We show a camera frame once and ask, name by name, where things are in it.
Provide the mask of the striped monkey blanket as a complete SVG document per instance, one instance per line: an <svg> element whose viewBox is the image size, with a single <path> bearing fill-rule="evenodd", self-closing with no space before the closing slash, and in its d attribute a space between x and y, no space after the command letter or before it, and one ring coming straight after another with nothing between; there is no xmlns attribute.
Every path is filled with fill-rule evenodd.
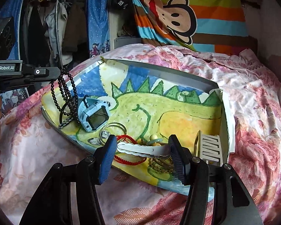
<svg viewBox="0 0 281 225"><path fill-rule="evenodd" d="M132 0L143 43L239 54L251 48L241 0Z"/></svg>

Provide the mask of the floral pink bed sheet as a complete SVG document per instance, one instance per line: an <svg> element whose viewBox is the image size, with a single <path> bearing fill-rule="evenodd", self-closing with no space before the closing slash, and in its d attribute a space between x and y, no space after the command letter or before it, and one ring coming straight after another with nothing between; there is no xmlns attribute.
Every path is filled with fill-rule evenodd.
<svg viewBox="0 0 281 225"><path fill-rule="evenodd" d="M249 49L239 55L194 52L177 46L145 44L124 46L103 55L105 59L130 59L187 72L216 82L226 110L234 117L235 151L228 162L252 196L264 224L281 216L281 83ZM196 133L214 133L216 120L194 117L187 111L185 93L171 83L150 80L149 91L135 85L126 67L112 71L100 66L103 92L117 97L114 120L139 138L147 116L145 137L153 133L176 134L192 144ZM18 224L31 197L50 167L57 162L77 163L86 154L44 119L41 106L54 111L46 86L13 108L0 122L0 207ZM157 186L145 173L148 162L135 167L115 163L108 180L98 188L107 224L178 224L186 197Z"/></svg>

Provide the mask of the white hair clip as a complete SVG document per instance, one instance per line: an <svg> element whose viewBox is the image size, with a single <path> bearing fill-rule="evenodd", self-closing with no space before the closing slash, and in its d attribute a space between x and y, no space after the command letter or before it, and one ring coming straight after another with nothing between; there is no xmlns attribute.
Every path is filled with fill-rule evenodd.
<svg viewBox="0 0 281 225"><path fill-rule="evenodd" d="M163 146L143 146L120 142L117 144L117 151L127 155L140 156L142 158L168 158L170 156L170 147Z"/></svg>

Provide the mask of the blue dotted curtain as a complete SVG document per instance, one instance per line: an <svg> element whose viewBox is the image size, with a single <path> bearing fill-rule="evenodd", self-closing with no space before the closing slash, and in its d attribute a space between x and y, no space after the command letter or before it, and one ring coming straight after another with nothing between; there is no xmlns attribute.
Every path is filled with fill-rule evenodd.
<svg viewBox="0 0 281 225"><path fill-rule="evenodd" d="M107 0L86 0L90 57L110 51Z"/></svg>
<svg viewBox="0 0 281 225"><path fill-rule="evenodd" d="M20 17L23 0L7 0L0 9L0 60L20 59Z"/></svg>

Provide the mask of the blue dotted curtain right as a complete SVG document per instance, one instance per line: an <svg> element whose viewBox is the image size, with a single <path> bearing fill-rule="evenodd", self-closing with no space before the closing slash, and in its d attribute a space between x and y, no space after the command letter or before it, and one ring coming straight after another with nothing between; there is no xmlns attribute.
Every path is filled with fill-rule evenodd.
<svg viewBox="0 0 281 225"><path fill-rule="evenodd" d="M107 0L86 0L90 57L110 51Z"/></svg>

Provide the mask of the hanging clothes in wardrobe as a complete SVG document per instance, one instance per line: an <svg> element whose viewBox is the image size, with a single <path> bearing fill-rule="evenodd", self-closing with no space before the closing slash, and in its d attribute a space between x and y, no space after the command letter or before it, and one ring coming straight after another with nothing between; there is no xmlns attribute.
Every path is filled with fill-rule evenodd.
<svg viewBox="0 0 281 225"><path fill-rule="evenodd" d="M23 0L20 58L71 69L88 58L86 0Z"/></svg>

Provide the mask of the brown cord bead pendant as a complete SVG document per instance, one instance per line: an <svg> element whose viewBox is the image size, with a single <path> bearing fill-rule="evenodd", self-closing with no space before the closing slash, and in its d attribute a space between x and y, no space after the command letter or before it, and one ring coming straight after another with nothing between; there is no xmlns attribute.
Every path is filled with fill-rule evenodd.
<svg viewBox="0 0 281 225"><path fill-rule="evenodd" d="M149 140L146 141L145 139L140 139L137 141L137 144L143 145L143 146L161 146L163 143L163 139L159 138L156 134L152 134L149 137Z"/></svg>

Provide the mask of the light blue kids smartwatch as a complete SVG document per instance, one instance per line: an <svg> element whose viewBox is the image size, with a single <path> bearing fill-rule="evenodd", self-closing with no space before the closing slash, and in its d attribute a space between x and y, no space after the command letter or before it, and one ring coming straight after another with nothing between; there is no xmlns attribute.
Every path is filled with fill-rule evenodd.
<svg viewBox="0 0 281 225"><path fill-rule="evenodd" d="M95 132L110 118L110 103L98 100L88 95L78 99L78 119L83 129L90 133Z"/></svg>

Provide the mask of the silver grey hair claw clip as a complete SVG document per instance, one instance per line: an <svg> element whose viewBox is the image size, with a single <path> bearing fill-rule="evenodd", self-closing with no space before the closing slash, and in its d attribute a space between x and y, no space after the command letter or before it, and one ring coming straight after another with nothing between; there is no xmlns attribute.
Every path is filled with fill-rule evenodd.
<svg viewBox="0 0 281 225"><path fill-rule="evenodd" d="M194 155L207 164L222 166L223 154L219 135L205 135L199 130L194 141Z"/></svg>

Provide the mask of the grey tray with dinosaur drawing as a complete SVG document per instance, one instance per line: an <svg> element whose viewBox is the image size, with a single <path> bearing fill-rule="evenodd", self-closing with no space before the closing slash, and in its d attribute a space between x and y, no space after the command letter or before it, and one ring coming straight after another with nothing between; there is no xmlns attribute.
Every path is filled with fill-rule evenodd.
<svg viewBox="0 0 281 225"><path fill-rule="evenodd" d="M142 62L101 59L64 79L72 95L88 95L110 103L107 123L119 122L127 134L117 135L120 142L137 144L152 134L168 142L176 135L180 144L194 155L198 131L219 135L223 163L235 149L233 121L217 83L178 70ZM42 99L46 120L61 135L90 153L101 147L99 131L86 132L80 124L62 114L68 111L65 95L58 86L50 88ZM141 181L180 194L188 194L173 170L170 158L147 158L116 152L113 166Z"/></svg>

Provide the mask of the blue dotted curtain left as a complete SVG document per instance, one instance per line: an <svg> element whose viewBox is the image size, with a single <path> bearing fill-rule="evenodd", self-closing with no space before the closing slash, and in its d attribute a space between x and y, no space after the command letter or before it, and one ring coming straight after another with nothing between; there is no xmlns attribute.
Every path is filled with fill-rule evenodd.
<svg viewBox="0 0 281 225"><path fill-rule="evenodd" d="M20 59L20 17L23 0L7 0L0 9L0 60Z"/></svg>

